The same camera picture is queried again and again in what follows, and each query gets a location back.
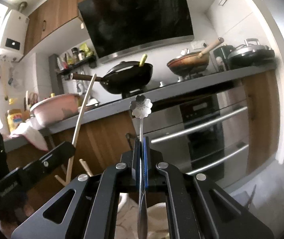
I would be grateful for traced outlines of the pink basin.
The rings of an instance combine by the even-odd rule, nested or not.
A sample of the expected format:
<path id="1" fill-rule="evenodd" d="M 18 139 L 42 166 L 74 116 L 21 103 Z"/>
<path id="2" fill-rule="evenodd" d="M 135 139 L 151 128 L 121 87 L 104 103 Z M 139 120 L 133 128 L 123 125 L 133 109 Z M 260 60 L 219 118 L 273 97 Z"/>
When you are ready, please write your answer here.
<path id="1" fill-rule="evenodd" d="M 44 99 L 30 109 L 42 127 L 50 126 L 78 113 L 78 94 L 62 94 Z"/>

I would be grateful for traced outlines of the black wok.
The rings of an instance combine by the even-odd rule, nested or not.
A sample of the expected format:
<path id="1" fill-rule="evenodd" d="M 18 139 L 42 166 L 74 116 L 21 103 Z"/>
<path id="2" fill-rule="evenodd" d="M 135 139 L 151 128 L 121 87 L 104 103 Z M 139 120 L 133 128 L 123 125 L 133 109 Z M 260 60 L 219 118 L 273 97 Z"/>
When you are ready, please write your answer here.
<path id="1" fill-rule="evenodd" d="M 95 77 L 94 81 L 111 94 L 127 94 L 143 89 L 151 80 L 153 65 L 146 63 L 147 55 L 139 61 L 120 62 L 110 69 L 104 77 Z"/>

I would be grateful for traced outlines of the spice shelf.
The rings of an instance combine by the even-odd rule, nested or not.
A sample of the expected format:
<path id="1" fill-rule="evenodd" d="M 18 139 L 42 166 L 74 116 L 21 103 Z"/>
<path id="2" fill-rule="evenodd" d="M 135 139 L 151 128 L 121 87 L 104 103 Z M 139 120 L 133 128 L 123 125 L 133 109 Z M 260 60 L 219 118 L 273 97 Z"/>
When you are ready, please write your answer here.
<path id="1" fill-rule="evenodd" d="M 53 73 L 62 76 L 67 76 L 71 71 L 85 65 L 91 69 L 97 67 L 95 52 L 86 42 L 67 50 L 61 55 L 52 55 L 49 61 L 49 67 L 53 70 Z"/>

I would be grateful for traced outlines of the black range hood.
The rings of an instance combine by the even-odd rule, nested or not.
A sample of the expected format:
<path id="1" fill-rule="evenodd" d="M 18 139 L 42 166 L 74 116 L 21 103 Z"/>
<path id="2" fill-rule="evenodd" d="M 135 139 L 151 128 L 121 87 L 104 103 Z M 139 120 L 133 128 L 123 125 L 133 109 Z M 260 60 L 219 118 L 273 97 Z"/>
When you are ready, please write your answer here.
<path id="1" fill-rule="evenodd" d="M 194 38 L 187 0 L 84 0 L 78 9 L 102 61 Z"/>

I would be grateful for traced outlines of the stainless steel oven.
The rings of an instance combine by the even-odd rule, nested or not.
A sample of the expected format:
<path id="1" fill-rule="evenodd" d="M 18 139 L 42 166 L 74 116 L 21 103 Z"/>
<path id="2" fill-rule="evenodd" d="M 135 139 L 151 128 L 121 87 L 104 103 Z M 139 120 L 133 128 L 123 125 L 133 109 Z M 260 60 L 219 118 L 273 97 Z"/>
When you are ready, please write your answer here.
<path id="1" fill-rule="evenodd" d="M 183 173 L 204 173 L 222 188 L 246 175 L 249 128 L 242 87 L 153 110 L 143 133 Z"/>

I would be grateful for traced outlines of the brown frying pan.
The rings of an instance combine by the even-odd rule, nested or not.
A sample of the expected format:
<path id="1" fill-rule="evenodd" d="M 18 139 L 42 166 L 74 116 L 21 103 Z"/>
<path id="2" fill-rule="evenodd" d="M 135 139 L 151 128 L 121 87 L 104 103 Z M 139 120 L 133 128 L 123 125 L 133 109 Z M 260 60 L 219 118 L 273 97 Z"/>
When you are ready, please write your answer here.
<path id="1" fill-rule="evenodd" d="M 224 43 L 224 38 L 219 37 L 217 40 L 208 45 L 200 52 L 187 53 L 167 63 L 167 67 L 175 75 L 186 77 L 190 74 L 201 73 L 206 70 L 210 61 L 210 52 L 217 46 Z"/>

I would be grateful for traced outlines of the silver flower spoon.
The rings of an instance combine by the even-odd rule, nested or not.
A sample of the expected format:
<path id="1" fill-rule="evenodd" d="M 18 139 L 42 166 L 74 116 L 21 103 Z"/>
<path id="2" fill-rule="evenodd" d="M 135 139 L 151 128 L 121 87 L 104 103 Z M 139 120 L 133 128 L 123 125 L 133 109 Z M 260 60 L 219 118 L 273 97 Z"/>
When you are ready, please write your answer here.
<path id="1" fill-rule="evenodd" d="M 132 115 L 139 119 L 139 141 L 140 141 L 140 184 L 139 184 L 139 210 L 137 231 L 138 238 L 147 238 L 148 235 L 148 217 L 146 203 L 146 187 L 143 181 L 143 120 L 151 113 L 152 103 L 143 95 L 137 95 L 131 102 L 130 109 Z"/>

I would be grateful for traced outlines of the white water heater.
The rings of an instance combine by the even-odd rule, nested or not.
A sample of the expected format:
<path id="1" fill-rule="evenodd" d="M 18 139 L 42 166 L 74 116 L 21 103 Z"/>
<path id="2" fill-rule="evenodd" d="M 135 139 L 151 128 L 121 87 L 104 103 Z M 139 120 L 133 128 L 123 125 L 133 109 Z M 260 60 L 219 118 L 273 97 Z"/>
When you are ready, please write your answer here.
<path id="1" fill-rule="evenodd" d="M 18 10 L 10 10 L 1 25 L 0 54 L 19 61 L 23 57 L 29 18 L 23 14 L 28 3 L 23 1 Z"/>

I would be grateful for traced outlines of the black lidded griddle pan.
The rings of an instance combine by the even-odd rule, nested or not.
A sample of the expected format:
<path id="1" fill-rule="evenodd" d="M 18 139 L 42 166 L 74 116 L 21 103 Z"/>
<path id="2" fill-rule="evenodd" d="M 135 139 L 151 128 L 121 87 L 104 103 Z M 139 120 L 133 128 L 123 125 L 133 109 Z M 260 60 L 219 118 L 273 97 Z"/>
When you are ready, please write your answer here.
<path id="1" fill-rule="evenodd" d="M 227 56 L 230 69 L 239 69 L 248 66 L 257 66 L 275 58 L 274 50 L 267 45 L 261 45 L 259 39 L 248 38 L 244 44 L 236 47 Z"/>

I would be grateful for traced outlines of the dark green kettle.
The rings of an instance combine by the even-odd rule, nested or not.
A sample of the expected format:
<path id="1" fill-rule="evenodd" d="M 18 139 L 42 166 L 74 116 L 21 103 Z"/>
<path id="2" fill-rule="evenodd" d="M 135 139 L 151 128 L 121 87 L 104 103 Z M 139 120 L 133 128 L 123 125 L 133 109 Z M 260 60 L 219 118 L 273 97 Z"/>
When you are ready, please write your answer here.
<path id="1" fill-rule="evenodd" d="M 214 58 L 216 60 L 219 71 L 230 70 L 229 60 L 227 59 L 229 54 L 235 50 L 232 45 L 226 45 L 216 48 L 213 51 Z"/>

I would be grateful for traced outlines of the white pink towel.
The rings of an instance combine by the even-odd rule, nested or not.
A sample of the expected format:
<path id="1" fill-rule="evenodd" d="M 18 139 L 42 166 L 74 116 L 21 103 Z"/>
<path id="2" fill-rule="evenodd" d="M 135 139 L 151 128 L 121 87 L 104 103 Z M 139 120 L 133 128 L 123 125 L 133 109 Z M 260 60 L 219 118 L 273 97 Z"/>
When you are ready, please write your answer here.
<path id="1" fill-rule="evenodd" d="M 18 127 L 13 130 L 9 137 L 15 138 L 23 136 L 29 143 L 35 146 L 37 149 L 42 151 L 48 151 L 47 143 L 44 139 L 44 136 L 36 129 L 29 126 L 27 123 L 22 122 Z"/>

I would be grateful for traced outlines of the yellow bottle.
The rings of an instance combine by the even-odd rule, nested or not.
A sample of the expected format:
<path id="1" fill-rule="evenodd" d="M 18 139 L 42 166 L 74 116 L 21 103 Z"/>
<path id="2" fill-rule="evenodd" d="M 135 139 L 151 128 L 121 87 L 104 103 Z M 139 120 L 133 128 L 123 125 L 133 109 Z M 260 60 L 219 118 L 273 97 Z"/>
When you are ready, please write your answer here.
<path id="1" fill-rule="evenodd" d="M 12 109 L 7 111 L 7 123 L 9 131 L 12 132 L 23 122 L 23 115 L 20 109 Z"/>

